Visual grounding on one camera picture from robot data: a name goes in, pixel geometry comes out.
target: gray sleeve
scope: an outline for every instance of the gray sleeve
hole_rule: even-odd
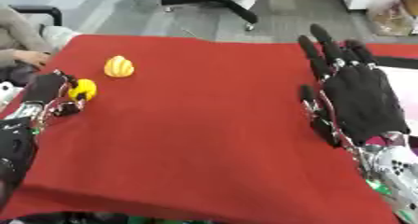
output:
[[[52,52],[52,47],[36,29],[20,13],[6,5],[0,5],[0,26],[5,27],[28,50]]]
[[[5,66],[15,66],[16,62],[13,57],[14,49],[0,50],[0,68]]]

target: gray floor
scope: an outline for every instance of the gray floor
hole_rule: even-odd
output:
[[[341,0],[258,0],[260,17],[255,31],[221,7],[179,7],[165,13],[159,0],[0,0],[8,4],[49,4],[64,13],[65,25],[88,34],[166,35],[215,41],[295,42],[313,22],[323,24],[337,38],[377,43],[418,43],[417,37],[385,37],[372,33],[365,15],[347,12]],[[32,16],[32,22],[48,22]]]

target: red tablecloth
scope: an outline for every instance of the red tablecloth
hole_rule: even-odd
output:
[[[413,56],[418,46],[380,45]],[[104,74],[115,55],[136,67]],[[396,223],[351,158],[309,128],[294,44],[82,35],[50,68],[93,79],[98,96],[40,136],[3,217],[62,210],[232,223]]]

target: black robotic glove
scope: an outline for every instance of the black robotic glove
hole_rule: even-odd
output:
[[[16,188],[32,166],[37,146],[29,117],[0,120],[0,180]]]
[[[319,99],[310,86],[300,88],[312,127],[334,147],[341,144],[341,137],[361,146],[387,132],[409,133],[397,96],[369,50],[355,40],[339,47],[316,24],[311,33],[323,55],[307,36],[300,36],[299,42],[320,86]]]
[[[68,76],[61,71],[54,71],[37,76],[24,91],[21,99],[23,103],[47,105],[61,96]]]
[[[24,91],[21,103],[35,105],[35,112],[40,114],[45,105],[62,95],[67,81],[74,81],[71,79],[58,70],[37,76]],[[18,109],[16,115],[0,120],[0,180],[12,187],[17,187],[24,179],[37,151],[33,118]]]

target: yellow fruit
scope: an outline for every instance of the yellow fruit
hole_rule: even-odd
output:
[[[70,97],[70,99],[76,101],[80,93],[85,93],[86,100],[89,101],[96,95],[97,86],[92,80],[82,78],[79,79],[77,82],[78,86],[76,88],[68,90],[68,96]]]
[[[134,71],[132,62],[123,56],[115,56],[107,61],[104,73],[110,77],[128,77]]]

